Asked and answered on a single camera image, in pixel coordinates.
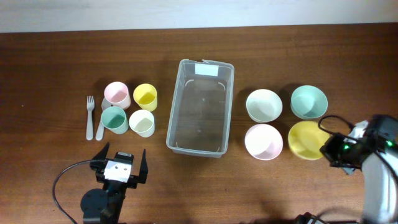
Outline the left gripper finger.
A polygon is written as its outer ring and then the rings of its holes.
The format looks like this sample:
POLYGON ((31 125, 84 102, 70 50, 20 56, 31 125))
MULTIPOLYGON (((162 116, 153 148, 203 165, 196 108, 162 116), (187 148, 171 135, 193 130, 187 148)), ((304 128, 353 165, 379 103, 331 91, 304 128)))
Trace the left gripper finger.
POLYGON ((100 152, 93 157, 93 160, 105 160, 108 150, 109 150, 109 142, 107 142, 104 148, 102 148, 102 150, 100 150, 100 152))
POLYGON ((142 160, 141 160, 140 171, 139 171, 139 175, 138 175, 138 182, 140 184, 146 183, 147 175, 148 175, 148 166, 147 166, 147 161, 146 161, 146 150, 144 149, 143 153, 142 153, 142 160))

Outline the yellow plastic bowl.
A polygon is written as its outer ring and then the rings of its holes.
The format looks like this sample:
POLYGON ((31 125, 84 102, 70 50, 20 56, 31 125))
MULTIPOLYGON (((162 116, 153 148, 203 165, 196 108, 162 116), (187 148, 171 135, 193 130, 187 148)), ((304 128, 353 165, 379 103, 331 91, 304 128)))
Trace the yellow plastic bowl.
POLYGON ((330 138, 315 121, 301 121, 292 126, 288 133, 289 148, 301 159, 310 161, 323 157, 320 148, 330 138))

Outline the green plastic bowl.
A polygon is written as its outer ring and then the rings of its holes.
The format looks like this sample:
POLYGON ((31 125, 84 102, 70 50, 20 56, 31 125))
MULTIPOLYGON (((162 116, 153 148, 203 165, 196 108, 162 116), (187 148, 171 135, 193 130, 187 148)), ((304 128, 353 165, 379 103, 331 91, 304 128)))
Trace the green plastic bowl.
POLYGON ((319 88, 303 85, 293 91, 290 107, 293 114, 300 119, 315 119, 326 113, 328 99, 319 88))

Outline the pink plastic cup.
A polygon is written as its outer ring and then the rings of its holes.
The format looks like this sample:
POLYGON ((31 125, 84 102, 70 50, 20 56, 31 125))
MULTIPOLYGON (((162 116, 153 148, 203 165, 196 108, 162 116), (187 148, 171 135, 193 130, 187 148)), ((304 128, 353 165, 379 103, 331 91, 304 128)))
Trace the pink plastic cup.
POLYGON ((131 105, 131 97, 127 85, 123 82, 112 82, 104 89, 104 97, 113 106, 124 110, 131 105))

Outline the pink plastic bowl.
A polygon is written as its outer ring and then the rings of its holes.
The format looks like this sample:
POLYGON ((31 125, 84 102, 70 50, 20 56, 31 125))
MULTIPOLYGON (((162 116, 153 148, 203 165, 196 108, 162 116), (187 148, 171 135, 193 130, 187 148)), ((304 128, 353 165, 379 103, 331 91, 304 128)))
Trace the pink plastic bowl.
POLYGON ((268 124, 256 124, 249 128, 244 138, 248 153, 259 160, 275 159, 283 149, 283 139, 280 132, 268 124))

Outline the cream plastic bowl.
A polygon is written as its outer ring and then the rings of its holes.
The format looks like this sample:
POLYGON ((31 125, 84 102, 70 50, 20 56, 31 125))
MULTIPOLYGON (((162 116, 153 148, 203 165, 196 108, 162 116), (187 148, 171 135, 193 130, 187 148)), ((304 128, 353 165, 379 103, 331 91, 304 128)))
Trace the cream plastic bowl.
POLYGON ((282 109, 282 100, 271 90, 255 90, 249 94, 246 100, 248 115, 257 123, 268 123, 277 119, 281 115, 282 109))

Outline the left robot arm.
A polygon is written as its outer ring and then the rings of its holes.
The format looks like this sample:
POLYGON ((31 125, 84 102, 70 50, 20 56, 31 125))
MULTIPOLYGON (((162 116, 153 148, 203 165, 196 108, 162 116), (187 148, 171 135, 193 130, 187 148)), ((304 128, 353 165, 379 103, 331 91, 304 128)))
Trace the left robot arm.
POLYGON ((100 189, 91 189, 81 199, 80 207, 84 223, 117 223, 126 198, 127 189, 136 189, 145 184, 148 175, 146 154, 142 154, 138 175, 132 175, 134 156, 117 152, 112 159, 106 157, 110 143, 100 150, 90 161, 95 171, 96 181, 102 183, 100 189))

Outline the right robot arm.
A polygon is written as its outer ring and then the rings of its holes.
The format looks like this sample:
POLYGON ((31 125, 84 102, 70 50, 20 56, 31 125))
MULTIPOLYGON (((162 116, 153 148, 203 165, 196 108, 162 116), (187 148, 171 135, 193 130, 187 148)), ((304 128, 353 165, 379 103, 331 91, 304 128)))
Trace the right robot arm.
POLYGON ((364 207, 361 223, 397 223, 397 119, 375 114, 371 119, 352 124, 333 115, 350 128, 348 135, 318 128, 331 134, 320 148, 330 166, 348 175, 360 170, 364 176, 364 207))

